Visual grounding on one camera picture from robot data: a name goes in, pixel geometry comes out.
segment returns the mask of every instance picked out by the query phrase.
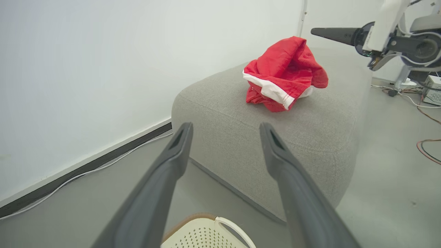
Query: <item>white wall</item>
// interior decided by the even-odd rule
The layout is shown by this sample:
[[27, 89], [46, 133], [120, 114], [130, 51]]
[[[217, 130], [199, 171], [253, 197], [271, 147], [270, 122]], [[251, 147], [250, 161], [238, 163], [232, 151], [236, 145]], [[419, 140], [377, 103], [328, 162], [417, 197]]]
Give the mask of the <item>white wall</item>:
[[[345, 49], [354, 53], [354, 60], [367, 65], [369, 58], [362, 58], [354, 47], [327, 40], [310, 34], [315, 27], [362, 27], [375, 21], [376, 13], [383, 0], [307, 0], [307, 15], [303, 23], [302, 37], [310, 47], [326, 47], [329, 49]], [[415, 18], [432, 13], [433, 1], [421, 1], [406, 10], [406, 25], [410, 28]], [[374, 77], [395, 81], [404, 63], [400, 58], [394, 58], [380, 70], [374, 72]]]
[[184, 87], [296, 35], [301, 6], [2, 0], [1, 205], [169, 118]]

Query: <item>gray sofa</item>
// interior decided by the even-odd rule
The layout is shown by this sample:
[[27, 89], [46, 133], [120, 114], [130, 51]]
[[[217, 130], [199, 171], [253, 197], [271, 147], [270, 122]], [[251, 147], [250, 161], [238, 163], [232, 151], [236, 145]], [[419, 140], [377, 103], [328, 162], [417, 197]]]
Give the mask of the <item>gray sofa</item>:
[[193, 163], [276, 220], [286, 218], [277, 184], [266, 171], [261, 122], [273, 125], [334, 207], [355, 166], [372, 74], [353, 62], [354, 54], [311, 50], [328, 73], [329, 86], [314, 89], [288, 112], [245, 102], [246, 63], [190, 85], [173, 103], [173, 128], [194, 124]]

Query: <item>perforated basket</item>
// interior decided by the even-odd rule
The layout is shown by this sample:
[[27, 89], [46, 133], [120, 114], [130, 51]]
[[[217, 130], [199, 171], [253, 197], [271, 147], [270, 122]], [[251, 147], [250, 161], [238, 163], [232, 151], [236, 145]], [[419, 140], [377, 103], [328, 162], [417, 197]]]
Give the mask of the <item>perforated basket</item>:
[[247, 248], [223, 225], [240, 235], [248, 247], [256, 248], [235, 223], [205, 213], [191, 215], [175, 226], [164, 236], [161, 248]]

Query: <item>robotic arm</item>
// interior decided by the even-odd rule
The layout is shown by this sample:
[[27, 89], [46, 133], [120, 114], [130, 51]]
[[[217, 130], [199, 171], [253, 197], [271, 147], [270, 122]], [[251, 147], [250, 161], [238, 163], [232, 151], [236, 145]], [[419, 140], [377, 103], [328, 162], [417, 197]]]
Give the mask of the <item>robotic arm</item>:
[[400, 56], [411, 80], [441, 91], [423, 83], [431, 71], [441, 71], [441, 15], [417, 18], [410, 32], [401, 28], [406, 8], [419, 1], [385, 0], [375, 22], [362, 28], [313, 28], [311, 34], [354, 46], [360, 55], [371, 58], [372, 71]]

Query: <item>red cloth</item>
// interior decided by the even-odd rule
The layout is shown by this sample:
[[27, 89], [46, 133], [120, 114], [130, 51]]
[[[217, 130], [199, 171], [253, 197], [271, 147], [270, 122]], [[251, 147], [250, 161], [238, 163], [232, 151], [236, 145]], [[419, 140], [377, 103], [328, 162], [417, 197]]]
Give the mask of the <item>red cloth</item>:
[[328, 86], [328, 76], [306, 40], [295, 36], [277, 42], [251, 61], [243, 78], [250, 84], [247, 103], [263, 103], [271, 112], [290, 110], [299, 97], [311, 94], [311, 86]]

